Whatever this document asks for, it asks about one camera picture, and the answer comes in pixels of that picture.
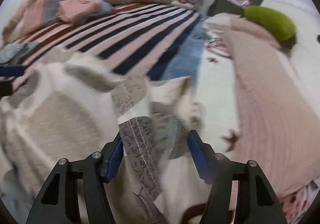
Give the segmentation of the white grey spotted pants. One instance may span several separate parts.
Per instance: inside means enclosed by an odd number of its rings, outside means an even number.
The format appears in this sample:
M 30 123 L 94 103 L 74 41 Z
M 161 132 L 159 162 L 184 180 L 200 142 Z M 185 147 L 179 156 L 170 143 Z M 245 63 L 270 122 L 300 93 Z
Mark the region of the white grey spotted pants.
M 82 160 L 121 136 L 124 159 L 106 186 L 118 223 L 180 223 L 208 199 L 187 133 L 203 125 L 190 77 L 121 76 L 91 55 L 55 47 L 1 99 L 1 188 L 30 205 L 56 162 Z

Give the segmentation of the folded pink striped clothes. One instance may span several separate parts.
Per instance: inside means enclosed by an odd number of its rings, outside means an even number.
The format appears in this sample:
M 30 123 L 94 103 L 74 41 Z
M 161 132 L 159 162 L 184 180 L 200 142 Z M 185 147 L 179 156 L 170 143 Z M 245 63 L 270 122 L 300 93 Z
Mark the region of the folded pink striped clothes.
M 64 0 L 59 3 L 56 16 L 65 23 L 76 25 L 112 11 L 112 5 L 103 0 Z

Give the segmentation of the grey folded garment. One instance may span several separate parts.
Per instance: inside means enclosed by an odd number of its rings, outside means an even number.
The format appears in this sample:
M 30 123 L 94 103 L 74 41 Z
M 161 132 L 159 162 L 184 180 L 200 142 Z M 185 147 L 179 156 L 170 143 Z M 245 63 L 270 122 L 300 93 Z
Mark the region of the grey folded garment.
M 38 45 L 37 42 L 6 45 L 1 49 L 1 67 L 19 64 L 20 60 L 30 55 Z

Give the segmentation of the green plush pillow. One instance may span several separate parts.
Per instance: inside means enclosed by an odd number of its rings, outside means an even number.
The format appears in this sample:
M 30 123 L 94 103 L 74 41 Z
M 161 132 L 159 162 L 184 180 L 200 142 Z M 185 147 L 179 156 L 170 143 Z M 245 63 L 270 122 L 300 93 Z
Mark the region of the green plush pillow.
M 275 9 L 249 6 L 242 12 L 241 18 L 262 26 L 279 42 L 287 41 L 296 36 L 296 26 L 293 20 Z

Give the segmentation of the pink ribbed pillow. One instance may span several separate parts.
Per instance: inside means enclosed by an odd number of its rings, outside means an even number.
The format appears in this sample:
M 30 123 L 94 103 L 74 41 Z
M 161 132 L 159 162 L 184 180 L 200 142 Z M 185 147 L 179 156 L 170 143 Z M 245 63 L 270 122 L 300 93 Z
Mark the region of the pink ribbed pillow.
M 240 134 L 232 159 L 256 160 L 285 197 L 319 177 L 319 116 L 285 68 L 279 42 L 263 27 L 220 13 L 204 28 L 221 37 L 234 65 Z

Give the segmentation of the striped pink navy blanket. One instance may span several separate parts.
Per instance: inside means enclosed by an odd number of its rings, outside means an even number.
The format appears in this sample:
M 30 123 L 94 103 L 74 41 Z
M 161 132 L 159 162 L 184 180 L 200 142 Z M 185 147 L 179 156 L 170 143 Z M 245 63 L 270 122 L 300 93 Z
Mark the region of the striped pink navy blanket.
M 59 157 L 80 159 L 115 137 L 118 126 L 107 84 L 127 76 L 164 80 L 156 102 L 171 105 L 187 128 L 227 156 L 227 141 L 211 120 L 191 114 L 206 41 L 203 17 L 162 4 L 116 7 L 83 26 L 48 26 L 50 37 L 19 64 L 14 93 L 1 99 L 1 146 L 17 167 L 29 160 L 51 167 Z

